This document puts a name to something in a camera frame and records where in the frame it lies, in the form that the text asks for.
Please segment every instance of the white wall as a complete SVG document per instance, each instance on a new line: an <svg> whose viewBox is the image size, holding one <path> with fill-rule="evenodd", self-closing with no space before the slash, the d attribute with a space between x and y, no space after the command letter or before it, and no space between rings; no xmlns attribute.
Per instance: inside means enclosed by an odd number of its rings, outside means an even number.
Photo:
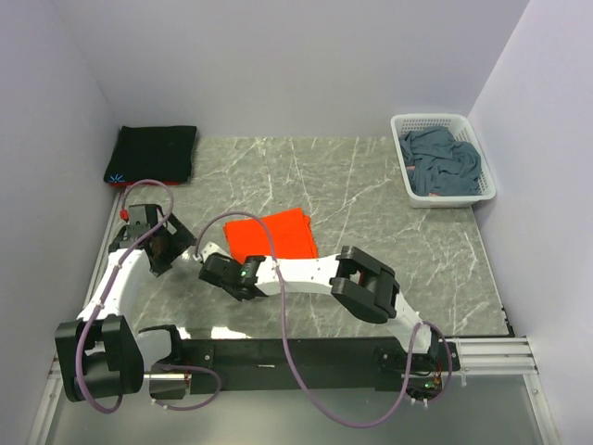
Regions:
<svg viewBox="0 0 593 445"><path fill-rule="evenodd" d="M470 119L498 186L477 211L565 444L591 443L593 4L531 0Z"/></svg>
<svg viewBox="0 0 593 445"><path fill-rule="evenodd" d="M53 0L121 123L388 135L467 114L527 0Z"/></svg>
<svg viewBox="0 0 593 445"><path fill-rule="evenodd" d="M117 126L49 0L0 14L0 442L29 435L57 325L82 305Z"/></svg>

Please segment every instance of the white laundry basket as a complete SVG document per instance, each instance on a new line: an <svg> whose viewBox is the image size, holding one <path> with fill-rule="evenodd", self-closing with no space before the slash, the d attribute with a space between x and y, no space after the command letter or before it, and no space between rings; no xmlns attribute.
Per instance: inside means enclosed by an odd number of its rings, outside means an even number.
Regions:
<svg viewBox="0 0 593 445"><path fill-rule="evenodd" d="M406 164L401 153L401 145L399 144L399 137L411 131L423 130L426 127L433 127L441 125L447 127L458 141L465 141L471 143L482 159L482 174L478 178L480 186L480 195L470 197L420 197L411 190L410 180L406 172ZM497 189L492 181L490 170L486 164L484 153L478 143L477 138L472 129L470 122L459 114L398 114L391 119L391 130L393 131L393 138L396 141L397 158L399 159L399 167L401 174L404 177L404 184L406 191L410 196L410 205L414 208L427 207L468 207L474 202L492 199L497 193Z"/></svg>

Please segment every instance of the orange cloth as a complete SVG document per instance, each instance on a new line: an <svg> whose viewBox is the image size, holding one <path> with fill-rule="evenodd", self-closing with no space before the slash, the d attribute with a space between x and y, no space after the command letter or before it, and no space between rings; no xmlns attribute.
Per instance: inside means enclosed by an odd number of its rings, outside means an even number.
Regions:
<svg viewBox="0 0 593 445"><path fill-rule="evenodd" d="M262 218L270 228L278 258L318 258L317 246L311 233L311 218L302 209L290 209ZM268 237L254 220L229 221L224 235L231 255L240 263L249 255L270 255Z"/></svg>

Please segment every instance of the marble surface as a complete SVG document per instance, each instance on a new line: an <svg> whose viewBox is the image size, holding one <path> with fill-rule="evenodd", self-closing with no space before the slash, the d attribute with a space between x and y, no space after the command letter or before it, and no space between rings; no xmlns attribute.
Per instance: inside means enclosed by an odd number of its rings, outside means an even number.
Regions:
<svg viewBox="0 0 593 445"><path fill-rule="evenodd" d="M353 245L389 264L414 310L447 335L508 334L472 210L412 209L390 138L206 138L191 183L173 191L173 212L195 234L227 210L263 216L301 207L320 256ZM129 203L143 202L166 207L155 187L131 193ZM206 240L226 246L221 228ZM177 324L192 338L280 336L278 297L238 302L198 280L198 271L186 252L146 280L133 329ZM290 337L388 335L328 296L290 294L288 320Z"/></svg>

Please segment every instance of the gray towel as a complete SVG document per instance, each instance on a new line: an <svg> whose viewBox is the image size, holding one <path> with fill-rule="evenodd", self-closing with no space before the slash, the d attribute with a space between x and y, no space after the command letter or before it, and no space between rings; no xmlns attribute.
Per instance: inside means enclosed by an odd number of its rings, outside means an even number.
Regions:
<svg viewBox="0 0 593 445"><path fill-rule="evenodd" d="M479 195L480 155L469 142L456 141L445 127L429 127L399 138L411 189L427 197Z"/></svg>

